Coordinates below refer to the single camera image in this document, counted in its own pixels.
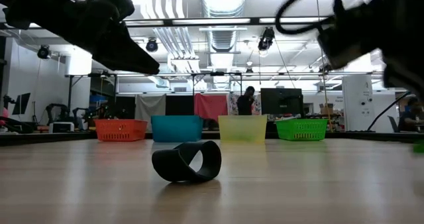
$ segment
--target table surface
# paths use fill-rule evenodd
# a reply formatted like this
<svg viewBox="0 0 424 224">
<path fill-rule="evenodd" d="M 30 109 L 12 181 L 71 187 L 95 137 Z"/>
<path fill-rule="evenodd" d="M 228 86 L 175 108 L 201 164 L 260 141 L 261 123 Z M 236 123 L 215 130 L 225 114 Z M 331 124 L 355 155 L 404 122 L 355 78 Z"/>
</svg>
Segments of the table surface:
<svg viewBox="0 0 424 224">
<path fill-rule="evenodd" d="M 328 139 L 221 144 L 216 180 L 169 184 L 175 144 L 79 140 L 0 147 L 0 223 L 422 223 L 424 156 Z M 191 166 L 201 164 L 198 154 Z"/>
</svg>

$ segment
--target red basket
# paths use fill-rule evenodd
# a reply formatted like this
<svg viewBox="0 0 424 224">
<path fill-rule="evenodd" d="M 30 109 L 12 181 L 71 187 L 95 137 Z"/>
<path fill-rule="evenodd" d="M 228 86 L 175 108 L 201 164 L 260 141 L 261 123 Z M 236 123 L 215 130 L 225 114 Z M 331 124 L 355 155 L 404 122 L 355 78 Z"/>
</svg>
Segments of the red basket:
<svg viewBox="0 0 424 224">
<path fill-rule="evenodd" d="M 136 141 L 144 139 L 147 121 L 133 119 L 95 121 L 97 138 L 100 141 Z"/>
</svg>

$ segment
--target chair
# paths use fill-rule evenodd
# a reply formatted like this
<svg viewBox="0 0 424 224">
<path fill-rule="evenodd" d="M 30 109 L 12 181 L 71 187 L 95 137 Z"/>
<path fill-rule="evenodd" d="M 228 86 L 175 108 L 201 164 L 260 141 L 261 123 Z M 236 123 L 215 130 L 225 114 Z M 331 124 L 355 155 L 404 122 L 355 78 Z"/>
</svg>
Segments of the chair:
<svg viewBox="0 0 424 224">
<path fill-rule="evenodd" d="M 398 128 L 398 124 L 396 123 L 395 119 L 393 117 L 389 116 L 389 115 L 387 117 L 389 117 L 390 124 L 392 124 L 393 132 L 398 133 L 399 128 Z"/>
</svg>

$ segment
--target yellow basket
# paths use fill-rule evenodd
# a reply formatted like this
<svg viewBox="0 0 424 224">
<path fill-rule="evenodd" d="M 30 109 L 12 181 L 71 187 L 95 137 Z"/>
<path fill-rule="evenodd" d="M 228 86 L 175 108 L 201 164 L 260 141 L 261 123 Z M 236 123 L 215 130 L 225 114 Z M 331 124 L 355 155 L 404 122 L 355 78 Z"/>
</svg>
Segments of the yellow basket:
<svg viewBox="0 0 424 224">
<path fill-rule="evenodd" d="M 266 115 L 220 115 L 221 142 L 265 143 Z"/>
</svg>

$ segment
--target monitor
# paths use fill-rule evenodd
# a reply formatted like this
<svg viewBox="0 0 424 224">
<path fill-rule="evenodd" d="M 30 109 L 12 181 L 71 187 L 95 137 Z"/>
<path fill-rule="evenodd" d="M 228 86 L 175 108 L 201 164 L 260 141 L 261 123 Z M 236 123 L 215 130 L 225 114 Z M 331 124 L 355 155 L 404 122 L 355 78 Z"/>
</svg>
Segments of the monitor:
<svg viewBox="0 0 424 224">
<path fill-rule="evenodd" d="M 25 114 L 25 111 L 27 110 L 27 106 L 28 106 L 30 96 L 31 96 L 31 93 L 18 95 L 18 98 L 16 99 L 15 107 L 13 108 L 12 115 L 23 115 L 23 114 Z"/>
<path fill-rule="evenodd" d="M 304 117 L 302 89 L 262 88 L 262 114 L 300 114 Z"/>
</svg>

